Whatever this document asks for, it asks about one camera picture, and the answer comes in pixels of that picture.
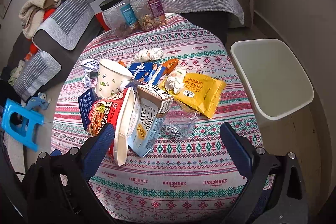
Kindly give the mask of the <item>red instant noodle cup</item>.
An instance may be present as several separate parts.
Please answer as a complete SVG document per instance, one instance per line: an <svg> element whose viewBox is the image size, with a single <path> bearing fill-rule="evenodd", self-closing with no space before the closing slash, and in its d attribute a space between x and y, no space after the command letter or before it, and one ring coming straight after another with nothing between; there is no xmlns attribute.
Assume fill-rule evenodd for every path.
<svg viewBox="0 0 336 224"><path fill-rule="evenodd" d="M135 94L132 87L119 92L111 99L96 101L88 114L88 131L96 136L107 124L114 127L114 137L108 153L113 157L117 166L122 166L127 159L127 134L135 103Z"/></svg>

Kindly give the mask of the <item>dark blue box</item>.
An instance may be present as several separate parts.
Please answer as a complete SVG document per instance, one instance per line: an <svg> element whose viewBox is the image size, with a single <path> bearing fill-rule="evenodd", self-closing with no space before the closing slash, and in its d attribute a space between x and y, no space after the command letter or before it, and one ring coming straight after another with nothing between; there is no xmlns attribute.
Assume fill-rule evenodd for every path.
<svg viewBox="0 0 336 224"><path fill-rule="evenodd" d="M92 106L100 98L95 93L94 88L89 88L82 95L78 97L79 112L81 116L81 121L85 131L88 131L88 126L91 122L89 119L89 113L92 110Z"/></svg>

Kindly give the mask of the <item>clear crushed plastic bottle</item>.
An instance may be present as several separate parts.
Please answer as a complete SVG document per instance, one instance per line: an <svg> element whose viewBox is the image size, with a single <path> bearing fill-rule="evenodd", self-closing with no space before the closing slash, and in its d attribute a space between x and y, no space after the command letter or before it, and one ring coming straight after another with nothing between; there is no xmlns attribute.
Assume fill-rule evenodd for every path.
<svg viewBox="0 0 336 224"><path fill-rule="evenodd" d="M174 101L163 122L163 129L170 138L186 140L193 133L199 116L199 112Z"/></svg>

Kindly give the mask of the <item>yellow snack bag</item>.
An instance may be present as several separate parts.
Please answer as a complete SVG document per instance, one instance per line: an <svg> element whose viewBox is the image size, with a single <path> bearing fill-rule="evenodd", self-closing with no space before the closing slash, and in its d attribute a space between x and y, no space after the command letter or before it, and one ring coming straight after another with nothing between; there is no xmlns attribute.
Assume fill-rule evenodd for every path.
<svg viewBox="0 0 336 224"><path fill-rule="evenodd" d="M186 73L183 79L184 87L178 94L165 87L161 82L158 87L167 91L177 101L197 110L207 118L213 118L219 104L219 99L226 83L200 73Z"/></svg>

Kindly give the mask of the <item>milk tea carton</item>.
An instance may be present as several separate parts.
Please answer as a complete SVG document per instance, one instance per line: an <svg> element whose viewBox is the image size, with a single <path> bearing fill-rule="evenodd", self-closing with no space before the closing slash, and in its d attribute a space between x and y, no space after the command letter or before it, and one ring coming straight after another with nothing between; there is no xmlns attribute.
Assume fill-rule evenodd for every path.
<svg viewBox="0 0 336 224"><path fill-rule="evenodd" d="M155 85L140 84L136 87L127 143L139 157L153 151L173 100L171 94Z"/></svg>

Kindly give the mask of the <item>white paper cup with prints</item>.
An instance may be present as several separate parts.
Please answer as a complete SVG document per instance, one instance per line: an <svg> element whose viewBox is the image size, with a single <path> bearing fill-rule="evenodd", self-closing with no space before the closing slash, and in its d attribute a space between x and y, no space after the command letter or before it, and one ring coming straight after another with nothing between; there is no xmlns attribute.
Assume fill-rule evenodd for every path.
<svg viewBox="0 0 336 224"><path fill-rule="evenodd" d="M123 83L128 84L133 77L131 71L116 61L99 61L96 94L100 98L109 98L121 91Z"/></svg>

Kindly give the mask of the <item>blue lined paper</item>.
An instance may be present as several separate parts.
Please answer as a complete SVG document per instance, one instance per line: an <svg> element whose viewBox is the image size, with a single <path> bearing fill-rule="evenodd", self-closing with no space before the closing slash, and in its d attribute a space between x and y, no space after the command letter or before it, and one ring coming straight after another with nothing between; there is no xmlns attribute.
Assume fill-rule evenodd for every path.
<svg viewBox="0 0 336 224"><path fill-rule="evenodd" d="M85 59L81 62L81 67L84 69L83 84L86 88L91 86L91 74L98 74L99 62L94 59Z"/></svg>

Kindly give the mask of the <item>tissue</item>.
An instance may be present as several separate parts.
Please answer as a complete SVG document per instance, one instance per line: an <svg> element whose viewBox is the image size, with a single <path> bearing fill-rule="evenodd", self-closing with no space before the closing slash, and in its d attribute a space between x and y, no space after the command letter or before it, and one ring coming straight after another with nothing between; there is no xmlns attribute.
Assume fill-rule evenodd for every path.
<svg viewBox="0 0 336 224"><path fill-rule="evenodd" d="M162 48L150 48L148 50L141 50L132 58L132 63L144 63L147 61L156 61L164 57Z"/></svg>
<svg viewBox="0 0 336 224"><path fill-rule="evenodd" d="M186 68L184 66L176 66L165 80L165 89L174 94L178 94L184 88L184 79L186 77Z"/></svg>

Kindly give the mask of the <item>white plastic trash bin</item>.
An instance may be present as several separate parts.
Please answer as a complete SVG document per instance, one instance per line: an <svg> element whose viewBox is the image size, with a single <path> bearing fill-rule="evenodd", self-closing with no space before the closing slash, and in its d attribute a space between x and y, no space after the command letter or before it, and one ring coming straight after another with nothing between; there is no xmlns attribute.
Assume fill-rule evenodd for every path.
<svg viewBox="0 0 336 224"><path fill-rule="evenodd" d="M232 44L230 53L259 127L281 120L313 101L314 89L306 71L281 40L238 41Z"/></svg>

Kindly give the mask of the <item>blue plastic stool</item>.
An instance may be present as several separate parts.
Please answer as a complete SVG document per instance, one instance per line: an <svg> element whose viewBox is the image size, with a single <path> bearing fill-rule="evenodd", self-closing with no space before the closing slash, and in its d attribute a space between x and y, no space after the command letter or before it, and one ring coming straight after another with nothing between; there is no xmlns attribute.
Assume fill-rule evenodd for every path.
<svg viewBox="0 0 336 224"><path fill-rule="evenodd" d="M21 124L15 125L11 122L12 116L20 115ZM44 116L34 110L28 110L17 102L7 99L3 110L1 128L12 138L22 143L24 146L38 151L38 145L34 142L34 128L37 124L43 125Z"/></svg>

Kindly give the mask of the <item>blue toy figure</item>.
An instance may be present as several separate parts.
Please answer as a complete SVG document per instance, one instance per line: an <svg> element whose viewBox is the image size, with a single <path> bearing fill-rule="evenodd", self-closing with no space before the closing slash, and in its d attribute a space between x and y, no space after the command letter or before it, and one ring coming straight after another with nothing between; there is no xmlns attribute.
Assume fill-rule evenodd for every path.
<svg viewBox="0 0 336 224"><path fill-rule="evenodd" d="M39 107L42 110L47 110L51 101L52 99L47 98L45 93L39 92L37 96L30 98L25 108L27 110L35 110Z"/></svg>

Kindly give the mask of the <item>striped grey cushion lower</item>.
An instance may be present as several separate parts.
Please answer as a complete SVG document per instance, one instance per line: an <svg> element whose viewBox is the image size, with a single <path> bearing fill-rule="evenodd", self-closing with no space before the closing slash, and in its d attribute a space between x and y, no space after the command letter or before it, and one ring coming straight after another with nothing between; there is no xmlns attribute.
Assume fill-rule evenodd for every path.
<svg viewBox="0 0 336 224"><path fill-rule="evenodd" d="M26 101L61 70L62 66L47 52L38 51L25 63L14 84L14 90Z"/></svg>

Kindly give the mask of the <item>striped grey cushion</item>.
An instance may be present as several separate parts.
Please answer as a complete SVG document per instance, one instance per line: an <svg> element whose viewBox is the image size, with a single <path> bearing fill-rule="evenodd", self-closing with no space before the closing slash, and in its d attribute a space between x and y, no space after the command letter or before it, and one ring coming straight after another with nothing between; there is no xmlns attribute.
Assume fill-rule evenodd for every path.
<svg viewBox="0 0 336 224"><path fill-rule="evenodd" d="M66 0L37 30L45 31L64 49L74 50L95 16L91 2L93 0Z"/></svg>
<svg viewBox="0 0 336 224"><path fill-rule="evenodd" d="M25 63L14 84L14 90L26 101L61 70L62 66L47 52L38 51Z"/></svg>

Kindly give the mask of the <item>striped grey cushion upper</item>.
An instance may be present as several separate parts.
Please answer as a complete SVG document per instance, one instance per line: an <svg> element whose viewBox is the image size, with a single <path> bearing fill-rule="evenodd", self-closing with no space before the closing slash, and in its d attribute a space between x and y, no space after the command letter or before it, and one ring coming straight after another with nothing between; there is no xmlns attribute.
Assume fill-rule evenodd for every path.
<svg viewBox="0 0 336 224"><path fill-rule="evenodd" d="M66 0L37 30L45 31L64 49L74 50L95 16L91 2L93 0Z"/></svg>

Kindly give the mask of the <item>beige folded blanket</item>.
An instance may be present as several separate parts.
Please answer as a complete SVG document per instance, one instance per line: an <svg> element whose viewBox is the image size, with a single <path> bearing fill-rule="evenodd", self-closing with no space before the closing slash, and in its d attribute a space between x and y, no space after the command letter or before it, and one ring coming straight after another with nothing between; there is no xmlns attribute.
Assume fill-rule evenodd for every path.
<svg viewBox="0 0 336 224"><path fill-rule="evenodd" d="M44 22L44 14L49 9L56 9L60 6L61 0L28 0L19 12L19 19L22 25L24 36L31 40Z"/></svg>

